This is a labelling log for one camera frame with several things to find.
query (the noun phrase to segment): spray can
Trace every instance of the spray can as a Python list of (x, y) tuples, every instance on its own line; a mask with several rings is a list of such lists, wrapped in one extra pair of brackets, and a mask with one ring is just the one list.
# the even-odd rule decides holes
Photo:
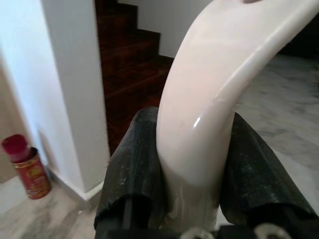
[(15, 134), (4, 139), (2, 147), (9, 155), (30, 199), (42, 198), (50, 192), (50, 181), (44, 171), (38, 150), (30, 147), (23, 135)]

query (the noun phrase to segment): black rubber grip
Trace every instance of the black rubber grip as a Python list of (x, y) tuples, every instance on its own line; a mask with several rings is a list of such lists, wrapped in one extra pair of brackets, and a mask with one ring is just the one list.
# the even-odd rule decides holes
[(145, 217), (149, 227), (162, 223), (166, 194), (156, 148), (157, 115), (156, 107), (140, 110), (114, 152), (105, 176), (95, 228), (105, 219), (111, 221), (110, 218), (119, 218), (124, 227), (130, 227), (131, 223), (138, 227), (144, 222), (137, 221), (145, 220)]
[(316, 214), (265, 141), (235, 114), (220, 205), (227, 221), (245, 225), (265, 205), (288, 205), (301, 217)]

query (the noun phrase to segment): can label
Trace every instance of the can label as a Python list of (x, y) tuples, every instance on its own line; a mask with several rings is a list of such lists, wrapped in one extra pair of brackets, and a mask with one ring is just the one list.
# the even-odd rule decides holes
[(30, 199), (42, 198), (51, 190), (50, 182), (38, 153), (26, 162), (13, 163), (13, 166), (19, 174)]

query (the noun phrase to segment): baseboard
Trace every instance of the baseboard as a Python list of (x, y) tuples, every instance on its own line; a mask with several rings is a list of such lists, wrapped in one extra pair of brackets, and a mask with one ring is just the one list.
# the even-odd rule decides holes
[(59, 185), (71, 199), (77, 202), (83, 210), (91, 211), (97, 207), (104, 182), (100, 182), (88, 192), (82, 193), (75, 185), (72, 185), (61, 177), (54, 169), (48, 169), (48, 171), (50, 178)]

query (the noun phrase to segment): black plastic part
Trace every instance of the black plastic part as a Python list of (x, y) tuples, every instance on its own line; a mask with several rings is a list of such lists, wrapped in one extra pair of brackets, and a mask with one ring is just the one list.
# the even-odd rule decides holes
[[(156, 148), (157, 115), (156, 107), (139, 111), (111, 158), (94, 221), (96, 238), (112, 228), (156, 228), (163, 221), (166, 194)], [(114, 227), (105, 228), (108, 224)]]
[(301, 219), (317, 218), (271, 148), (235, 114), (220, 197), (222, 212), (230, 223), (246, 225), (255, 210), (272, 204), (288, 205)]
[(215, 235), (216, 239), (257, 239), (251, 228), (246, 226), (221, 226)]
[(110, 239), (179, 239), (179, 234), (164, 229), (114, 230)]

